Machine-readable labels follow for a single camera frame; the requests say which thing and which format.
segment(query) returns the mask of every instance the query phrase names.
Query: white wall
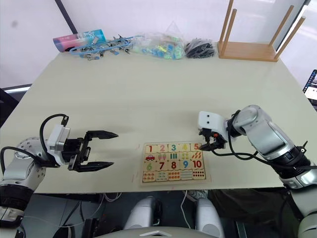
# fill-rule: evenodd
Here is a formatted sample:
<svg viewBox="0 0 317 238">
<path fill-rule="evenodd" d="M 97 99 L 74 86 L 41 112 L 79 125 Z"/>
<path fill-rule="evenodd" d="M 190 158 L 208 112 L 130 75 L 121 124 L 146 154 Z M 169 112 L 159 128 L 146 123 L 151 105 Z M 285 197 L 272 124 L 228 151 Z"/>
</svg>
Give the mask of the white wall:
<svg viewBox="0 0 317 238">
<path fill-rule="evenodd" d="M 54 0 L 0 1 L 0 87 L 33 83 L 71 34 Z"/>
<path fill-rule="evenodd" d="M 303 16 L 303 25 L 281 54 L 281 59 L 304 88 L 309 76 L 317 69 L 317 0 L 311 0 Z"/>
<path fill-rule="evenodd" d="M 117 34 L 164 32 L 175 21 L 186 40 L 219 40 L 229 0 L 62 0 L 78 32 L 101 28 L 108 38 Z M 231 41 L 269 42 L 288 7 L 295 7 L 281 41 L 304 0 L 235 0 L 237 15 Z"/>
</svg>

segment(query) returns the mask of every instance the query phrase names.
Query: number puzzle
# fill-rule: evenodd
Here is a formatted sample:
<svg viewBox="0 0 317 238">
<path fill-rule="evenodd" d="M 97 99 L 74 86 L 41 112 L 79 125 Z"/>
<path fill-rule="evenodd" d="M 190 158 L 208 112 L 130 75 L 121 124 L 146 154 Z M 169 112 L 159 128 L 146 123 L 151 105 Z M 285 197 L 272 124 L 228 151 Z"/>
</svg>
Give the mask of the number puzzle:
<svg viewBox="0 0 317 238">
<path fill-rule="evenodd" d="M 142 184 L 207 180 L 200 143 L 166 142 L 144 145 Z"/>
</svg>

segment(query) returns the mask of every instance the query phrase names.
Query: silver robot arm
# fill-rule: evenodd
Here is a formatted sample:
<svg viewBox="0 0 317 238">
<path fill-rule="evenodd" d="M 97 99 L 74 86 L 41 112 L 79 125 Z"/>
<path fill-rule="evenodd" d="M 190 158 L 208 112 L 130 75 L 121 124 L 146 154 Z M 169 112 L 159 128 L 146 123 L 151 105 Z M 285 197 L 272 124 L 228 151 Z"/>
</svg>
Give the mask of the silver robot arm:
<svg viewBox="0 0 317 238">
<path fill-rule="evenodd" d="M 317 237 L 317 167 L 305 156 L 305 145 L 295 146 L 291 139 L 272 122 L 259 106 L 250 105 L 231 119 L 200 112 L 198 126 L 205 137 L 202 150 L 213 151 L 240 135 L 248 137 L 256 151 L 279 174 L 284 186 L 304 216 L 299 237 Z"/>
<path fill-rule="evenodd" d="M 64 116 L 62 124 L 55 126 L 47 141 L 42 137 L 44 146 L 41 138 L 30 137 L 19 143 L 17 147 L 1 149 L 3 178 L 0 179 L 0 227 L 15 228 L 20 225 L 33 192 L 44 179 L 46 168 L 68 165 L 68 170 L 92 172 L 113 164 L 113 162 L 88 162 L 82 165 L 88 160 L 91 149 L 88 143 L 92 138 L 110 139 L 117 137 L 117 134 L 96 130 L 87 131 L 84 138 L 69 139 L 70 128 L 66 127 L 68 117 L 66 120 L 65 117 L 67 116 Z M 15 152 L 12 162 L 5 168 L 4 152 L 7 149 Z"/>
</svg>

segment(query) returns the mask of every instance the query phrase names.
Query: white tabletop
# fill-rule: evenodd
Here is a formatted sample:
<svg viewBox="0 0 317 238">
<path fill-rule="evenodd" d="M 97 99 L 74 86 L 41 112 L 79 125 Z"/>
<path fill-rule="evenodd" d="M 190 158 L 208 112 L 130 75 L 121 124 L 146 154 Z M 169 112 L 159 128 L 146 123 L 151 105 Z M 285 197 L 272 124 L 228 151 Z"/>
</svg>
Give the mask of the white tabletop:
<svg viewBox="0 0 317 238">
<path fill-rule="evenodd" d="M 173 189 L 282 186 L 269 166 L 257 161 L 220 158 L 204 152 L 211 183 L 140 185 L 140 161 L 147 142 L 197 141 L 199 111 L 229 118 L 249 104 L 261 106 L 296 145 L 308 140 L 307 157 L 317 163 L 317 113 L 282 61 L 218 59 L 162 60 L 142 55 L 106 54 L 87 61 L 59 54 L 35 81 L 0 131 L 1 147 L 38 136 L 41 122 L 55 113 L 70 116 L 70 138 L 87 130 L 119 135 L 94 139 L 89 161 L 113 161 L 98 172 L 78 173 L 67 166 L 48 169 L 38 193 L 95 193 Z M 48 138 L 55 123 L 45 130 Z M 246 137 L 239 152 L 254 152 Z M 12 159 L 6 152 L 6 164 Z"/>
</svg>

